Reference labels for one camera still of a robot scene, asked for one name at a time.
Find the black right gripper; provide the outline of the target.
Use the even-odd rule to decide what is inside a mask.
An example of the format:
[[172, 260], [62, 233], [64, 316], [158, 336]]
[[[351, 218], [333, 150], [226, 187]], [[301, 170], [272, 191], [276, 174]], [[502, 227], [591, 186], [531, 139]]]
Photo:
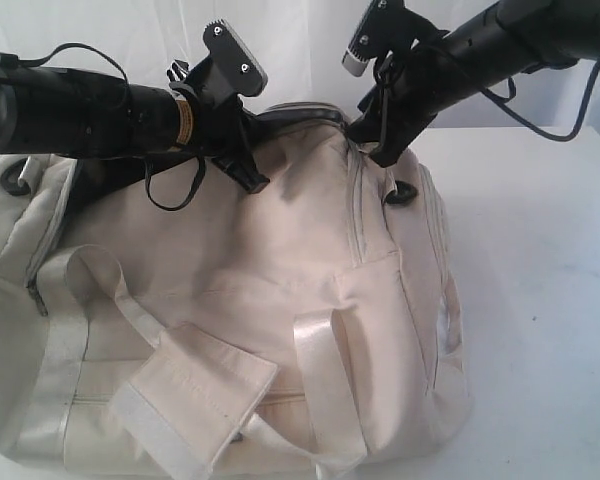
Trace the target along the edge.
[[476, 94], [503, 103], [515, 96], [514, 86], [507, 96], [491, 90], [515, 75], [515, 39], [503, 29], [443, 32], [407, 50], [387, 50], [374, 75], [384, 94], [359, 102], [361, 115], [347, 132], [357, 143], [377, 142], [370, 158], [393, 166], [443, 110]]

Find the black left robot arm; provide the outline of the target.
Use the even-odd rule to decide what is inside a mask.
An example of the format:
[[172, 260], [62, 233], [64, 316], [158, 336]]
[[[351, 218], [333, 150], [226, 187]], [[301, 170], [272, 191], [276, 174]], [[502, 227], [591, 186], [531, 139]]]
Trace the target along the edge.
[[212, 160], [249, 193], [268, 184], [241, 102], [262, 92], [266, 76], [248, 54], [210, 52], [192, 70], [175, 61], [167, 89], [47, 62], [0, 52], [0, 154], [189, 154]]

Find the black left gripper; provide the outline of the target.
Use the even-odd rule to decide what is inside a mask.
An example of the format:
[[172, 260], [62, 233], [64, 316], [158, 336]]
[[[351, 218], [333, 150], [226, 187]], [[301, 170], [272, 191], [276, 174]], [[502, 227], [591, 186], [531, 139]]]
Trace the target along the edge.
[[259, 193], [269, 179], [252, 155], [249, 130], [255, 116], [243, 106], [243, 96], [262, 93], [268, 77], [254, 59], [243, 59], [227, 72], [212, 59], [190, 68], [175, 60], [167, 70], [169, 87], [177, 93], [180, 121], [171, 152], [213, 158], [213, 164], [247, 193]]

